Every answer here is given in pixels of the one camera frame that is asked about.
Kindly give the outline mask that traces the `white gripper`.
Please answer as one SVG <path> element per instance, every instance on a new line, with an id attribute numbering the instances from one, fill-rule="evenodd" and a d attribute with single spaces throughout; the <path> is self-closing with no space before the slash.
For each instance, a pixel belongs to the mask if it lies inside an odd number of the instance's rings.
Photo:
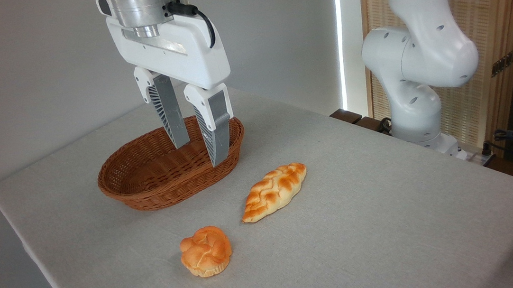
<path id="1" fill-rule="evenodd" d="M 154 37 L 137 37 L 112 17 L 106 17 L 106 23 L 121 56 L 137 66 L 134 78 L 142 98 L 153 106 L 174 146 L 183 147 L 190 137 L 170 77 L 188 83 L 184 96 L 193 105 L 211 164 L 216 167 L 226 160 L 234 114 L 222 83 L 231 70 L 218 30 L 210 48 L 208 26 L 197 16 L 174 16 L 159 24 Z"/>

